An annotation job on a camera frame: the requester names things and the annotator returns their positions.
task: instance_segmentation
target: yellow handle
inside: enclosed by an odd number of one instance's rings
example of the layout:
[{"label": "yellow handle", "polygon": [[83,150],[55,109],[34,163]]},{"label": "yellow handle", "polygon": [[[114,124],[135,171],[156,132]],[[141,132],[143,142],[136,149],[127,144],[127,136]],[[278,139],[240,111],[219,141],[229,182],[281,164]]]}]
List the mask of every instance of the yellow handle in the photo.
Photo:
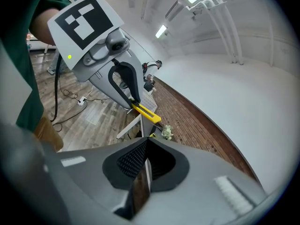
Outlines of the yellow handle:
[{"label": "yellow handle", "polygon": [[150,134],[149,137],[157,137],[155,133]]},{"label": "yellow handle", "polygon": [[157,123],[161,121],[161,117],[157,116],[155,113],[151,112],[148,108],[144,107],[143,105],[139,104],[139,106],[136,106],[132,103],[132,106],[134,109],[136,109],[141,115],[145,116],[147,119],[149,119],[153,123]]}]

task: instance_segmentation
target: power strip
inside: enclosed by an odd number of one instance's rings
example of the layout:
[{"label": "power strip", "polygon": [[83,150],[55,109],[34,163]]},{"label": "power strip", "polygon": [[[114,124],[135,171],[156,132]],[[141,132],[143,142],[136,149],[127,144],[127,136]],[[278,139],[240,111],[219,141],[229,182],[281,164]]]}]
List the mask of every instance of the power strip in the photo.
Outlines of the power strip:
[{"label": "power strip", "polygon": [[78,101],[78,105],[82,106],[85,103],[86,97],[81,97],[81,99]]}]

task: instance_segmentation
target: green shirt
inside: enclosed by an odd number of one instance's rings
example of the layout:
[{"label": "green shirt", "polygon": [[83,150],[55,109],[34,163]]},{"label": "green shirt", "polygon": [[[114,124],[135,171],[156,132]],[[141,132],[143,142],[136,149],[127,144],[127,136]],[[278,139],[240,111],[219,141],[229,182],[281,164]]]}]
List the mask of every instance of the green shirt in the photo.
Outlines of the green shirt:
[{"label": "green shirt", "polygon": [[40,121],[44,107],[39,98],[38,86],[30,61],[26,35],[31,22],[43,11],[50,8],[63,9],[72,0],[24,0],[9,8],[9,16],[5,21],[4,33],[1,35],[3,45],[24,80],[32,88],[16,124],[34,131]]}]

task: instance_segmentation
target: black mesh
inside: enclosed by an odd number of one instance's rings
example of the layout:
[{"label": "black mesh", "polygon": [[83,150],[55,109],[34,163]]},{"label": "black mesh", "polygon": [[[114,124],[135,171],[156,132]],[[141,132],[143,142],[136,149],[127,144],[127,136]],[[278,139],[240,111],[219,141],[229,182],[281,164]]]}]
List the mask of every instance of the black mesh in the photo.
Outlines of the black mesh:
[{"label": "black mesh", "polygon": [[146,145],[147,141],[117,160],[117,165],[120,170],[133,180],[137,177],[146,161]]},{"label": "black mesh", "polygon": [[164,140],[153,138],[136,140],[104,160],[104,175],[114,188],[130,191],[148,158],[152,174],[151,192],[177,187],[188,174],[189,163],[182,153],[164,143]]},{"label": "black mesh", "polygon": [[174,156],[151,141],[147,144],[147,155],[151,164],[152,180],[165,175],[175,166]]}]

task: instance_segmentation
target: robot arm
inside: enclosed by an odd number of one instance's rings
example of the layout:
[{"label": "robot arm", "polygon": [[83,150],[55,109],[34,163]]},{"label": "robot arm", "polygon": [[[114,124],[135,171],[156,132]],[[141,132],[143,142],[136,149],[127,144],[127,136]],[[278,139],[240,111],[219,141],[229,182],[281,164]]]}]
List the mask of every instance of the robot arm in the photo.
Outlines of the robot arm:
[{"label": "robot arm", "polygon": [[132,101],[113,80],[120,74],[138,103],[143,94],[143,71],[120,26],[121,18],[105,0],[80,0],[48,22],[66,65],[81,82],[90,82],[124,108]]}]

